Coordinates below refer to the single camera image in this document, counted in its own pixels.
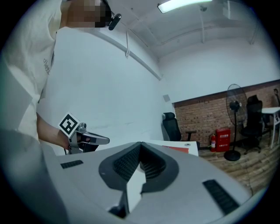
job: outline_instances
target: black fan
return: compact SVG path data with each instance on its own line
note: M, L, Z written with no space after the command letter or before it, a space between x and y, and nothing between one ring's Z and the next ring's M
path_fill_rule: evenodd
M242 126L247 117L247 97L243 89L237 84L232 84L227 89L227 113L234 125L233 149L224 153L224 158L229 161L240 159L240 153L235 151L236 129Z

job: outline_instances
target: white card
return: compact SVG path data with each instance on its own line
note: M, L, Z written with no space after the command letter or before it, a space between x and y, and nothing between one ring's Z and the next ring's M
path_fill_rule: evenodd
M68 138L70 138L79 124L80 121L75 118L73 114L68 112L59 122L58 127Z

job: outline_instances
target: white ceiling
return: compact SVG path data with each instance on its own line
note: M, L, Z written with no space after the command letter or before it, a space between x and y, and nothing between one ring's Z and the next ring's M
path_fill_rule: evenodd
M256 19L249 10L238 10L238 20L223 15L224 0L192 4L162 14L157 5L167 0L108 0L112 11L122 14L121 22L131 29L152 53L161 58L182 47L219 38L251 38ZM207 7L205 12L200 5Z

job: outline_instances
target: ceiling light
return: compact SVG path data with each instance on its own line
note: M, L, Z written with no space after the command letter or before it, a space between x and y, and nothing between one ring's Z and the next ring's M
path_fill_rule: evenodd
M157 7L162 13L166 13L173 9L180 8L185 5L190 5L194 3L200 3L200 2L211 2L211 1L212 0L170 0L161 5L158 5Z

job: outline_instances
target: white table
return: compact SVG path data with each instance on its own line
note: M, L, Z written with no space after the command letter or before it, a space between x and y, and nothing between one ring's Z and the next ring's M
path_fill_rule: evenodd
M270 148L273 147L273 143L274 143L274 136L275 136L275 127L277 124L280 123L280 120L276 120L276 113L280 111L280 107L270 107L270 108L263 108L262 109L262 113L263 114L273 114L273 135L272 135L272 140L271 140L271 145ZM278 142L279 143L280 140L280 131L279 131L279 135L278 135Z
M171 141L160 141L160 140L140 140L146 143L156 144L160 146L171 146L171 147L180 147L180 148L188 148L189 154L198 156L198 150L196 142L171 142ZM137 167L136 171L130 178L127 183L127 201L129 206L129 211L136 207L136 205L141 200L141 190L142 185L146 183L146 176L144 171L140 169L140 165Z

